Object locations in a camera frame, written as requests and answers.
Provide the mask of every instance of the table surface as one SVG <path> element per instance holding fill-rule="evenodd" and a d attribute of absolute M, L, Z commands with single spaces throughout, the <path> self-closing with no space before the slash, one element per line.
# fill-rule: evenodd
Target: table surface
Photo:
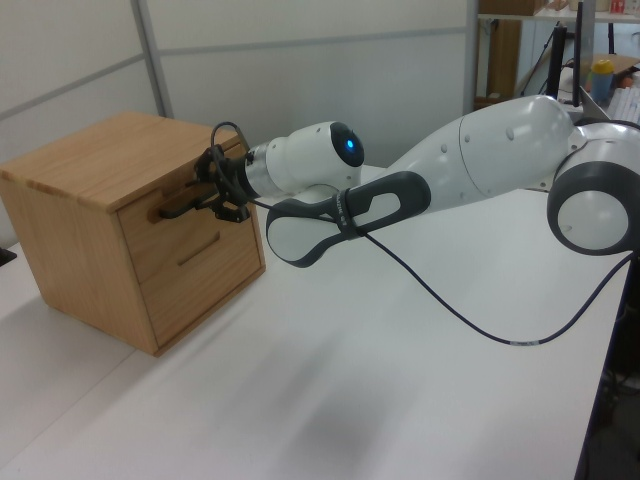
<path fill-rule="evenodd" d="M 478 18 L 492 18 L 496 20 L 545 20 L 545 21 L 575 21 L 577 12 L 569 6 L 560 11 L 543 8 L 535 15 L 497 15 L 482 13 Z M 596 23 L 640 23 L 640 18 L 635 15 L 609 12 L 596 12 Z"/>
<path fill-rule="evenodd" d="M 374 236 L 479 326 L 529 340 L 620 258 L 565 249 L 545 212 L 520 190 Z M 0 479 L 573 479 L 627 270 L 567 334 L 511 347 L 364 239 L 304 270 L 265 243 L 266 273 L 156 359 L 48 308 L 14 250 Z"/>

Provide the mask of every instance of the wall panel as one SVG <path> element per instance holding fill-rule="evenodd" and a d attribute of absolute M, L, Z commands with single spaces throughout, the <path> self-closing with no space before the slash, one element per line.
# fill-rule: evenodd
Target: wall panel
<path fill-rule="evenodd" d="M 467 0 L 142 0 L 160 50 L 465 28 Z"/>
<path fill-rule="evenodd" d="M 0 113 L 142 53 L 129 0 L 3 0 Z"/>
<path fill-rule="evenodd" d="M 255 144 L 317 122 L 352 126 L 386 166 L 463 110 L 465 35 L 425 34 L 162 58 L 176 118 L 232 120 Z"/>

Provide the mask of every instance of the black cable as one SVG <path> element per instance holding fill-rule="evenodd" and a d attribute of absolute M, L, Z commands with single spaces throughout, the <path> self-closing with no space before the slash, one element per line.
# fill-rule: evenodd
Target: black cable
<path fill-rule="evenodd" d="M 485 336 L 485 337 L 487 337 L 487 338 L 489 338 L 489 339 L 491 339 L 491 340 L 493 340 L 495 342 L 503 343 L 505 345 L 512 345 L 512 346 L 516 346 L 516 347 L 528 347 L 528 346 L 534 346 L 534 345 L 543 345 L 545 343 L 549 343 L 552 340 L 555 340 L 560 335 L 565 333 L 567 330 L 569 330 L 580 319 L 580 317 L 584 314 L 584 312 L 587 310 L 587 308 L 589 308 L 589 306 L 593 303 L 593 301 L 600 294 L 600 292 L 607 285 L 607 283 L 609 283 L 609 280 L 611 280 L 613 278 L 613 276 L 618 272 L 618 270 L 620 270 L 624 265 L 626 265 L 628 262 L 630 262 L 631 260 L 633 260 L 636 257 L 635 253 L 630 253 L 625 258 L 623 258 L 620 262 L 618 262 L 618 264 L 616 264 L 611 269 L 611 271 L 602 279 L 600 284 L 596 287 L 596 289 L 593 291 L 593 293 L 589 296 L 589 298 L 584 303 L 584 305 L 582 305 L 580 310 L 578 310 L 578 312 L 573 316 L 573 318 L 571 320 L 569 320 L 569 322 L 564 327 L 562 327 L 560 330 L 558 330 L 557 332 L 549 335 L 548 337 L 542 338 L 540 340 L 520 342 L 520 341 L 506 340 L 504 338 L 496 337 L 495 335 L 492 335 L 492 334 L 490 334 L 488 332 L 485 332 L 484 330 L 482 330 L 477 325 L 474 325 L 472 322 L 467 320 L 462 314 L 458 313 L 458 311 L 456 311 L 451 305 L 449 305 L 446 301 L 444 301 L 444 299 L 442 299 L 442 297 L 440 297 L 440 295 L 438 295 L 429 285 L 427 285 L 427 283 L 422 278 L 420 278 L 420 276 L 409 265 L 407 265 L 400 257 L 398 257 L 395 253 L 393 253 L 391 250 L 389 250 L 387 247 L 385 247 L 382 243 L 380 243 L 378 240 L 376 240 L 375 238 L 373 238 L 369 234 L 365 234 L 364 236 L 370 242 L 372 242 L 374 245 L 376 245 L 378 248 L 380 248 L 383 252 L 385 252 L 387 255 L 389 255 L 391 258 L 393 258 L 396 262 L 398 262 L 402 268 L 404 268 L 407 272 L 409 272 L 409 274 L 413 278 L 415 278 L 416 281 L 425 290 L 427 290 L 431 294 L 431 296 L 433 296 L 433 298 L 435 298 L 444 308 L 449 310 L 449 312 L 452 315 L 454 315 L 455 317 L 457 317 L 460 321 L 462 321 L 467 326 L 469 326 L 472 329 L 474 329 L 479 334 L 481 334 L 481 335 L 483 335 L 483 336 Z"/>
<path fill-rule="evenodd" d="M 538 90 L 538 95 L 542 95 L 542 92 L 547 88 L 547 83 L 549 83 L 549 80 L 542 82 L 542 86 L 540 87 L 540 90 Z"/>
<path fill-rule="evenodd" d="M 640 395 L 640 389 L 624 384 L 631 378 L 631 373 L 627 374 L 622 380 L 618 380 L 613 370 L 607 370 L 605 373 L 608 374 L 609 378 L 603 379 L 603 382 L 611 384 L 611 390 L 615 396 L 636 397 Z"/>
<path fill-rule="evenodd" d="M 544 47 L 542 48 L 542 52 L 540 53 L 540 56 L 538 57 L 538 60 L 536 61 L 535 65 L 533 66 L 533 69 L 531 70 L 531 74 L 529 75 L 529 78 L 527 79 L 527 83 L 524 84 L 524 87 L 522 87 L 522 91 L 520 92 L 520 96 L 524 97 L 524 92 L 527 89 L 527 87 L 529 86 L 529 83 L 531 83 L 531 80 L 533 79 L 533 75 L 536 73 L 536 71 L 538 70 L 538 68 L 540 68 L 540 61 L 542 60 L 542 57 L 544 55 L 544 52 L 547 51 L 547 48 L 549 48 L 549 43 L 551 42 L 551 39 L 553 38 L 553 31 L 551 32 L 551 35 L 549 35 L 549 38 L 547 38 L 547 42 L 544 44 Z"/>
<path fill-rule="evenodd" d="M 223 122 L 218 124 L 213 131 L 211 132 L 211 145 L 212 148 L 214 146 L 214 140 L 215 140 L 215 134 L 216 131 L 225 125 L 229 125 L 232 126 L 236 129 L 236 131 L 238 132 L 240 129 L 238 128 L 237 125 L 235 125 L 232 122 Z M 226 177 L 226 175 L 224 174 L 223 170 L 220 167 L 220 162 L 218 159 L 216 159 L 215 155 L 214 155 L 214 163 L 216 166 L 217 171 L 220 173 L 220 177 L 222 178 L 222 181 L 224 182 L 225 186 L 231 190 L 234 191 L 238 191 L 237 188 L 235 188 L 231 182 L 229 181 L 229 179 Z M 283 210 L 283 209 L 279 209 L 277 207 L 274 207 L 272 205 L 267 205 L 264 204 L 262 202 L 257 202 L 253 199 L 250 199 L 248 197 L 246 197 L 246 195 L 242 195 L 243 197 L 245 197 L 247 199 L 248 202 L 253 203 L 254 205 L 257 205 L 259 207 L 264 208 L 265 210 L 274 210 L 280 213 L 285 213 L 287 215 L 290 215 L 289 212 Z M 301 218 L 309 218 L 310 220 L 321 220 L 321 221 L 325 221 L 325 222 L 330 222 L 330 223 L 335 223 L 335 220 L 333 219 L 329 219 L 326 217 L 301 217 Z M 609 273 L 602 279 L 602 281 L 600 282 L 600 284 L 598 284 L 598 286 L 596 287 L 596 289 L 593 291 L 593 293 L 589 296 L 589 298 L 587 298 L 587 301 L 582 305 L 582 307 L 576 312 L 576 314 L 573 316 L 573 318 L 571 320 L 569 320 L 569 322 L 564 325 L 560 330 L 556 331 L 555 333 L 549 335 L 548 337 L 542 338 L 540 340 L 532 340 L 532 341 L 527 341 L 527 342 L 521 342 L 521 341 L 514 341 L 514 340 L 506 340 L 504 338 L 500 338 L 497 337 L 495 335 L 490 334 L 489 332 L 486 332 L 485 330 L 481 329 L 480 327 L 478 327 L 477 325 L 475 325 L 473 322 L 471 322 L 470 320 L 468 320 L 467 318 L 464 317 L 464 315 L 462 315 L 461 313 L 459 313 L 455 308 L 453 308 L 451 305 L 449 305 L 440 295 L 438 295 L 435 290 L 433 290 L 433 288 L 431 288 L 427 282 L 425 282 L 409 265 L 407 265 L 407 263 L 404 262 L 404 260 L 402 260 L 400 257 L 398 257 L 395 253 L 393 253 L 389 248 L 387 248 L 385 245 L 383 245 L 382 243 L 380 243 L 378 240 L 376 240 L 375 238 L 373 238 L 371 235 L 369 235 L 368 233 L 365 232 L 359 232 L 361 234 L 362 237 L 366 238 L 367 240 L 369 240 L 371 243 L 373 243 L 375 246 L 377 246 L 378 248 L 380 248 L 384 253 L 386 253 L 387 255 L 389 255 L 392 259 L 394 259 L 402 268 L 404 268 L 427 292 L 429 292 L 429 294 L 435 298 L 444 308 L 446 308 L 453 316 L 455 316 L 458 320 L 460 320 L 461 322 L 463 322 L 465 325 L 467 325 L 468 327 L 472 328 L 473 330 L 475 330 L 476 332 L 478 332 L 480 335 L 493 340 L 494 342 L 498 342 L 498 343 L 502 343 L 504 345 L 511 345 L 514 347 L 530 347 L 530 346 L 535 346 L 535 345 L 543 345 L 545 343 L 549 343 L 552 340 L 555 340 L 556 338 L 558 338 L 559 336 L 561 336 L 562 334 L 564 334 L 567 330 L 569 330 L 571 327 L 573 327 L 573 325 L 575 325 L 575 323 L 580 319 L 580 317 L 582 317 L 582 315 L 584 314 L 584 312 L 587 311 L 587 309 L 591 306 L 591 304 L 593 303 L 593 301 L 598 297 L 598 295 L 600 294 L 600 292 L 604 289 L 604 287 L 607 285 L 607 283 L 609 283 L 609 281 L 613 278 L 613 276 L 618 272 L 618 270 L 620 270 L 624 265 L 626 265 L 628 262 L 630 262 L 631 260 L 633 260 L 634 258 L 637 257 L 636 253 L 630 253 L 629 255 L 627 255 L 625 258 L 623 258 L 620 262 L 618 262 L 610 271 Z"/>

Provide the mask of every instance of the drawer handle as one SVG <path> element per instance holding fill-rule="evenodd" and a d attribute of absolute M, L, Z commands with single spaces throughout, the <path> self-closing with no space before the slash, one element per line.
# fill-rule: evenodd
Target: drawer handle
<path fill-rule="evenodd" d="M 157 208 L 153 208 L 148 215 L 148 220 L 151 223 L 158 223 L 162 219 L 174 219 L 181 215 L 184 215 L 192 208 L 202 204 L 213 195 L 216 195 L 218 190 L 215 186 L 210 184 L 196 184 L 186 190 L 181 191 L 177 195 L 165 200 Z"/>
<path fill-rule="evenodd" d="M 202 252 L 204 252 L 207 248 L 209 248 L 211 245 L 216 243 L 218 240 L 220 240 L 220 232 L 216 232 L 216 234 L 213 236 L 213 238 L 211 240 L 209 240 L 203 246 L 198 248 L 195 252 L 192 252 L 189 256 L 178 260 L 178 266 L 182 267 L 184 264 L 186 264 L 189 261 L 193 260 L 198 255 L 200 255 Z"/>

